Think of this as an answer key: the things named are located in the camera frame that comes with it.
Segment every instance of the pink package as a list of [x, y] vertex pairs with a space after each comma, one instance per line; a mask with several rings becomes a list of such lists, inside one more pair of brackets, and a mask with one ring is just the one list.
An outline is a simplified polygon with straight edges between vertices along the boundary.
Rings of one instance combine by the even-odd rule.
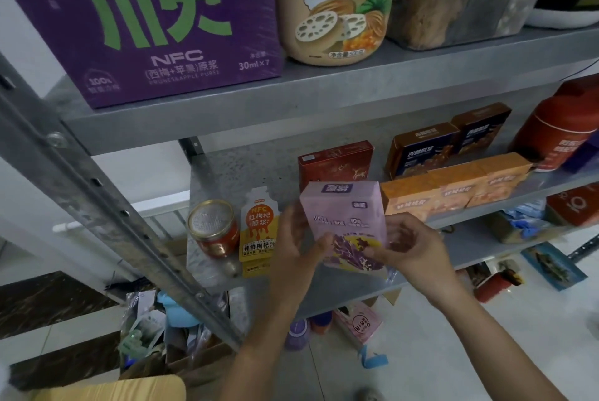
[[357, 349], [368, 343], [383, 324], [378, 315], [363, 302], [352, 302], [333, 311], [335, 322], [350, 338]]
[[385, 265], [363, 254], [384, 246], [387, 227], [378, 182], [311, 182], [299, 196], [314, 238], [335, 235], [326, 266], [387, 278]]

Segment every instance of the red box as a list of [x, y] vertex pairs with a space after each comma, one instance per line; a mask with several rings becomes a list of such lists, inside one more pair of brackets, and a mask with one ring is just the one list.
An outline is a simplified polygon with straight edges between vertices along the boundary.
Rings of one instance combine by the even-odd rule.
[[552, 194], [547, 204], [574, 226], [595, 224], [599, 222], [599, 182]]
[[368, 141], [333, 147], [313, 154], [300, 155], [299, 185], [308, 182], [353, 182], [368, 179], [374, 147]]

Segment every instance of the dark marble tile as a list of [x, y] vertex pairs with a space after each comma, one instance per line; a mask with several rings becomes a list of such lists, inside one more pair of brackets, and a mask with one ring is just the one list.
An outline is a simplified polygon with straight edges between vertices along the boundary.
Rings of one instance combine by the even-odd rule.
[[64, 387], [119, 367], [120, 332], [84, 341], [10, 366], [10, 383], [22, 391]]
[[62, 272], [5, 284], [0, 286], [0, 339], [115, 305]]

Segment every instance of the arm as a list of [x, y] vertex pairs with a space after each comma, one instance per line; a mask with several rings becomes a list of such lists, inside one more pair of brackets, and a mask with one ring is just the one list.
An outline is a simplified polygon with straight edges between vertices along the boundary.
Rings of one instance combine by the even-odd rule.
[[301, 254], [307, 226], [299, 203], [285, 209], [279, 218], [265, 312], [252, 325], [241, 346], [223, 382], [220, 401], [259, 401], [270, 397], [274, 369], [289, 324], [310, 287], [318, 263], [333, 241], [333, 236], [325, 235], [308, 253]]
[[513, 338], [466, 290], [434, 229], [410, 214], [387, 217], [391, 249], [366, 254], [397, 268], [447, 318], [493, 401], [565, 401]]

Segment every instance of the silver can lid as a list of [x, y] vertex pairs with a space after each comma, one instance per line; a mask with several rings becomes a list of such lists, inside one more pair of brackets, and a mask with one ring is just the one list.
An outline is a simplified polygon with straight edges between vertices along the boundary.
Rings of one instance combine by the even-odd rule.
[[221, 199], [201, 202], [189, 214], [187, 227], [199, 239], [221, 237], [229, 231], [235, 220], [233, 206]]

